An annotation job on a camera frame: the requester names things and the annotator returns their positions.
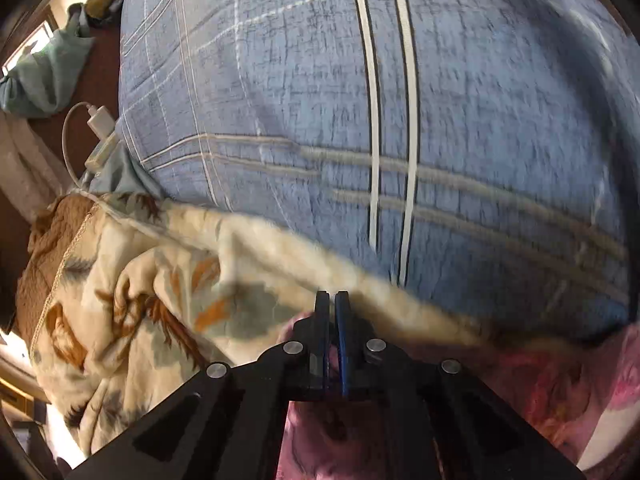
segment white charging cable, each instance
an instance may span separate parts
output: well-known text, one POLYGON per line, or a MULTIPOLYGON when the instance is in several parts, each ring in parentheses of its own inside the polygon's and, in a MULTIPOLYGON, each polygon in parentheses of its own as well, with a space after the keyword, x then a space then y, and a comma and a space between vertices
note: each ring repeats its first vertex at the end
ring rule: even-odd
POLYGON ((86 106, 86 110, 91 116, 87 121, 87 124, 94 131, 94 134, 100 139, 101 142, 109 145, 109 148, 114 145, 114 141, 116 140, 114 133, 116 123, 105 106, 96 108, 94 105, 86 101, 80 101, 79 103, 74 104, 66 114, 65 122, 62 124, 62 157, 65 159, 66 170, 68 171, 71 180, 76 185, 76 187, 84 191, 84 189, 82 188, 82 184, 76 177, 76 174, 71 167, 71 162, 69 161, 69 157, 66 152, 66 129, 68 126, 69 117, 71 117, 71 114, 76 110, 76 108, 81 106, 86 106))

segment metal screw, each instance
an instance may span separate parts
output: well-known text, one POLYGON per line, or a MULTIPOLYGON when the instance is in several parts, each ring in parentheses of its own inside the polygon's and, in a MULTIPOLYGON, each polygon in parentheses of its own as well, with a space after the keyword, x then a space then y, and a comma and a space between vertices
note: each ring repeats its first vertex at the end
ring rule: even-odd
POLYGON ((386 348, 386 343, 382 339, 369 339, 367 348, 372 352, 382 352, 386 348))
POLYGON ((455 375, 462 370, 462 365, 455 359, 445 359, 440 366, 447 374, 455 375))
POLYGON ((291 354, 291 355, 299 354, 300 352, 302 352, 303 348, 304 346, 300 341, 289 341, 288 343, 285 343, 285 345, 283 346, 284 351, 287 354, 291 354))
POLYGON ((222 363, 213 363, 207 367, 207 375, 212 379, 219 379, 226 374, 226 366, 222 363))

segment green cloth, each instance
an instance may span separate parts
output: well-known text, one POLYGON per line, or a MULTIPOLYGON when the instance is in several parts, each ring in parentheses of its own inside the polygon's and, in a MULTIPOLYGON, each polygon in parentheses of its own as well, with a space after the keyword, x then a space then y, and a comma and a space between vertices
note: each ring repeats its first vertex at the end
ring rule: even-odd
POLYGON ((66 28, 54 32, 47 46, 25 56, 0 79, 0 108, 5 113, 44 118, 68 105, 94 44, 94 38, 82 38, 88 28, 81 25, 81 7, 75 11, 66 28))

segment brown fleece blanket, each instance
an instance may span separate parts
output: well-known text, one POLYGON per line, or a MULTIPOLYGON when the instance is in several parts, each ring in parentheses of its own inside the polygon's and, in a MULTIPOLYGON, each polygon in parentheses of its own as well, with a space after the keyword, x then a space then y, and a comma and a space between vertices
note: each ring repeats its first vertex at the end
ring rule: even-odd
POLYGON ((15 295, 17 329, 27 348, 65 251, 93 205, 78 194, 59 197, 31 226, 31 257, 15 295))

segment teal cloth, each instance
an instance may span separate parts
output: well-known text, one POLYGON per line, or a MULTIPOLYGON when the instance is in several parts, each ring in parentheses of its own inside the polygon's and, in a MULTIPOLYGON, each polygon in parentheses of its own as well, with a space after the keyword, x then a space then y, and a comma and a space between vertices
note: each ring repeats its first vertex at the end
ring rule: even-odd
MULTIPOLYGON (((92 155, 98 153, 102 142, 94 148, 92 155)), ((160 185, 131 157, 122 141, 117 144, 99 174, 93 174, 88 170, 84 172, 82 186, 96 195, 143 193, 158 200, 166 198, 166 193, 160 185)))
POLYGON ((69 8, 63 30, 54 32, 40 52, 21 59, 0 80, 0 108, 24 118, 49 117, 68 105, 94 44, 81 6, 69 8))

